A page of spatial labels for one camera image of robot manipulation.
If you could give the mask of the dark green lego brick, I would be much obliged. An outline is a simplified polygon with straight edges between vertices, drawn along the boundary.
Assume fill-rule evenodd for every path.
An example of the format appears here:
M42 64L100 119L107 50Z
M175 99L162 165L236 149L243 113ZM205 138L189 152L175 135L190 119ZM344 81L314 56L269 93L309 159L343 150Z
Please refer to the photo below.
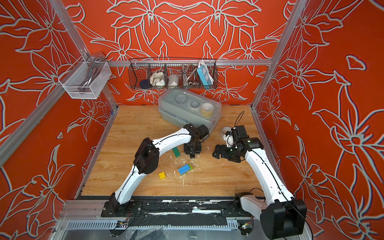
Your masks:
M173 153L174 153L176 158L181 156L181 153L180 153L180 151L179 151L179 149L177 147L172 148L172 151L173 151Z

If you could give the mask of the blue lego brick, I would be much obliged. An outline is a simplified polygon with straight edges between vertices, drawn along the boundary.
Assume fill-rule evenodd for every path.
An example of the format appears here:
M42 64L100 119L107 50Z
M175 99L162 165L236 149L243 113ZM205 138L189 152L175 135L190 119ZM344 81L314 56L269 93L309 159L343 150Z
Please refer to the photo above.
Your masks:
M178 169L178 172L182 176L182 175L188 173L188 170L189 170L189 166L188 165L184 165L184 166L182 166L182 167L180 167Z

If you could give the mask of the yellow lego brick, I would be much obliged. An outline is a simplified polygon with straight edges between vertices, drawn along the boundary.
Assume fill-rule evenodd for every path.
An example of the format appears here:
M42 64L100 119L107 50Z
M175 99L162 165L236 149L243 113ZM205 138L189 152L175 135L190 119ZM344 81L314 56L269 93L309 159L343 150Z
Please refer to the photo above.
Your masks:
M166 174L165 172L160 172L159 173L159 178L162 180L162 179L165 179L166 178Z

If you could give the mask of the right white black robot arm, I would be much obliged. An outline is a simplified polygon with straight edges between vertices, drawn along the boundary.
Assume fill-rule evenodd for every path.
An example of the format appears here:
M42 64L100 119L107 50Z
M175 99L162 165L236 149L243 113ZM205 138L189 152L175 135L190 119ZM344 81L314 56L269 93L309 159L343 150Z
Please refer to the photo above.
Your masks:
M307 206L295 199L273 169L264 146L258 138L241 139L229 145L216 145L216 159L246 161L254 171L265 195L265 201L252 194L240 196L240 207L260 221L268 239L301 235L304 231Z

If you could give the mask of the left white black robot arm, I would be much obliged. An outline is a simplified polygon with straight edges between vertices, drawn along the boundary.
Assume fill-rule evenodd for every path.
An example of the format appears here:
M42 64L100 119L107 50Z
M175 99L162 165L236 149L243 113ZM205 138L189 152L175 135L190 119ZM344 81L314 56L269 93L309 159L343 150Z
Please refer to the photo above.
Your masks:
M133 166L121 186L109 197L109 204L114 213L119 207L128 203L134 191L147 175L154 172L159 166L160 157L180 145L188 145L194 154L195 149L201 146L203 140L209 135L205 125L195 127L187 124L178 131L165 137L151 140L145 138L135 153Z

